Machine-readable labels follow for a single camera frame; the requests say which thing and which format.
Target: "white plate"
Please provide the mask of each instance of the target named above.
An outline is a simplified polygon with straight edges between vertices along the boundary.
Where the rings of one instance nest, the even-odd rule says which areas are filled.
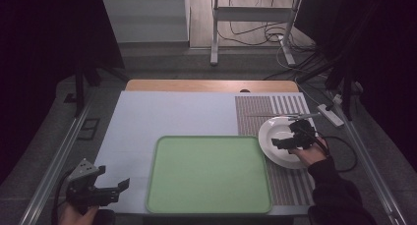
[[[287,117],[275,117],[268,119],[261,125],[258,134],[259,143],[264,154],[274,163],[289,169],[304,168],[300,159],[290,154],[287,149],[278,149],[272,144],[271,139],[289,139],[293,137],[293,133],[289,129],[289,125],[294,121],[289,121]]]

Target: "ribbed mat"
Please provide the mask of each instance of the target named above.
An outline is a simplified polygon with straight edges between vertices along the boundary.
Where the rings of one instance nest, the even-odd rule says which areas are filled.
[[[248,117],[247,114],[270,112],[277,114],[309,113],[301,93],[274,96],[236,96],[239,135],[257,136],[269,117]],[[314,180],[307,169],[286,169],[266,156],[273,205],[312,205]]]

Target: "metal bar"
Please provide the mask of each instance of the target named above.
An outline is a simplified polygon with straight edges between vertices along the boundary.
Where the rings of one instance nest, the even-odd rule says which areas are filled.
[[[39,215],[43,207],[46,204],[46,201],[53,189],[53,186],[55,185],[56,180],[59,177],[59,174],[62,170],[62,167],[64,166],[64,163],[68,157],[68,154],[71,151],[74,141],[77,138],[77,134],[83,124],[83,121],[85,120],[87,114],[89,113],[89,109],[93,102],[95,92],[96,92],[96,88],[93,87],[91,89],[91,92],[89,93],[87,105],[81,112],[80,116],[74,119],[70,130],[68,131],[67,135],[65,136],[61,145],[59,146],[57,152],[52,158],[51,163],[49,164],[48,169],[43,175],[42,180],[37,186],[37,189],[34,192],[34,195],[31,198],[30,203],[25,213],[23,214],[19,224],[21,225],[36,224],[36,221],[39,218]]]
[[[292,54],[291,54],[291,51],[290,51],[288,45],[284,43],[283,36],[280,35],[278,37],[278,39],[279,39],[279,43],[281,44],[282,52],[284,53],[284,57],[285,57],[285,60],[288,64],[288,66],[289,67],[294,67],[295,66],[294,57],[292,57]]]
[[[288,22],[291,8],[219,7],[218,21],[227,22]]]
[[[288,47],[288,37],[291,33],[292,27],[294,26],[295,17],[297,16],[298,7],[300,6],[301,0],[294,0],[294,3],[292,4],[291,13],[288,18],[288,23],[285,28],[285,34],[284,36],[279,36],[279,43],[281,44],[282,51],[284,53],[285,59],[287,61],[287,64],[289,67],[295,66],[294,57],[292,57],[291,51]]]
[[[214,8],[212,8],[212,42],[209,63],[212,66],[218,62],[218,36],[217,36],[217,16],[218,16],[218,0],[214,0]]]
[[[294,26],[295,17],[297,16],[298,7],[300,6],[300,1],[301,0],[294,0],[294,3],[292,4],[291,13],[289,14],[289,18],[287,20],[288,24],[285,28],[285,34],[284,34],[284,37],[282,39],[282,43],[285,46],[288,44],[288,37],[289,37],[289,34],[292,30],[292,27]]]
[[[82,62],[76,62],[76,93],[77,93],[77,110],[74,117],[79,117],[82,112],[85,100],[84,100],[84,74]]]
[[[355,125],[348,121],[345,115],[343,114],[342,109],[338,105],[334,105],[333,107],[338,116],[344,121],[346,126],[347,135],[349,136],[350,140],[356,145],[357,153],[359,156],[359,160],[362,162],[364,166],[364,170],[367,173],[372,185],[374,186],[375,191],[380,198],[387,215],[392,224],[396,225],[406,225],[407,222],[405,221],[404,216],[401,213],[401,210],[396,202],[395,198],[392,195],[386,181],[381,176],[380,172],[377,169],[371,155],[368,153],[362,139],[360,138],[358,132],[356,131]]]

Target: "floor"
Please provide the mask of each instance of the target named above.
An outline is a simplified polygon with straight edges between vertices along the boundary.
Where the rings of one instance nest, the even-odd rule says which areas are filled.
[[[203,48],[211,46],[212,39],[212,11],[214,0],[190,0],[190,47]],[[219,7],[264,7],[264,8],[291,8],[292,0],[218,0]],[[247,44],[260,44],[256,46],[277,47],[276,36],[266,42],[266,33],[283,33],[286,23],[260,23],[260,22],[218,22],[219,46],[242,46]],[[303,32],[294,28],[291,33],[294,42],[299,45],[310,45],[314,41]]]

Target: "dark background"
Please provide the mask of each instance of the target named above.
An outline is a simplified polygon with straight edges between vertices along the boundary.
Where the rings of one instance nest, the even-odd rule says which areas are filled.
[[[60,81],[80,66],[89,84],[98,85],[95,68],[124,66],[102,0],[0,0],[0,23],[3,182],[48,114]]]
[[[417,123],[416,1],[381,0],[349,60],[353,81],[364,89],[361,103],[417,171],[413,138]],[[369,0],[303,0],[295,27],[315,39],[332,59],[350,39],[367,3]],[[346,63],[335,69],[345,69]]]

